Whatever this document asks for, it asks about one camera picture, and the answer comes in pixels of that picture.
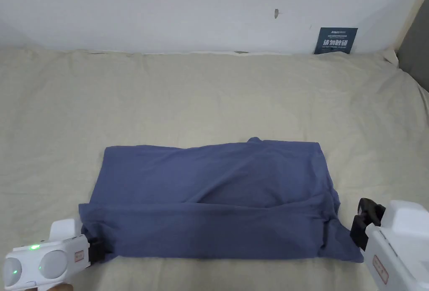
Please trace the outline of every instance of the beige bedsheet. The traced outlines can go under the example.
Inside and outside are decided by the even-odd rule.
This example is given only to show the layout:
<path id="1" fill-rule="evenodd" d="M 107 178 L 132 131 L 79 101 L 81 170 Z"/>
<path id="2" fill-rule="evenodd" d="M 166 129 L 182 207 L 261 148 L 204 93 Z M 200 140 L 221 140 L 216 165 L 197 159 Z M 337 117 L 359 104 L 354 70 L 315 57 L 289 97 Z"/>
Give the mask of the beige bedsheet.
<path id="1" fill-rule="evenodd" d="M 380 54 L 0 52 L 0 255 L 89 200 L 112 145 L 319 142 L 350 227 L 361 197 L 429 207 L 429 95 Z M 75 290 L 374 291 L 364 265 L 116 258 Z"/>

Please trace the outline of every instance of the sign with chinese text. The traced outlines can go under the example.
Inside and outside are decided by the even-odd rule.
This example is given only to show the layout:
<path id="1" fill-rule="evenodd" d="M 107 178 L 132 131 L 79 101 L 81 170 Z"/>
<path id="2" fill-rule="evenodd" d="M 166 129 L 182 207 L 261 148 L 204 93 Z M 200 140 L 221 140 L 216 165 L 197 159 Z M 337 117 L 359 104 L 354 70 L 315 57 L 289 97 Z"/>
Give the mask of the sign with chinese text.
<path id="1" fill-rule="evenodd" d="M 356 32 L 355 27 L 321 27 L 315 54 L 338 51 L 350 54 Z"/>

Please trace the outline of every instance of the blue cloth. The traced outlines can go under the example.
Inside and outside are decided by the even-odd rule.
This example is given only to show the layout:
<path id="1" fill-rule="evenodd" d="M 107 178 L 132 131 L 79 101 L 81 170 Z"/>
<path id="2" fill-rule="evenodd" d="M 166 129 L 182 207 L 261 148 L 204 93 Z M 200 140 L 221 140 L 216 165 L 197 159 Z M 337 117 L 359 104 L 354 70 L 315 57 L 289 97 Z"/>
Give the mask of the blue cloth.
<path id="1" fill-rule="evenodd" d="M 361 262 L 317 143 L 108 147 L 83 233 L 115 256 Z"/>

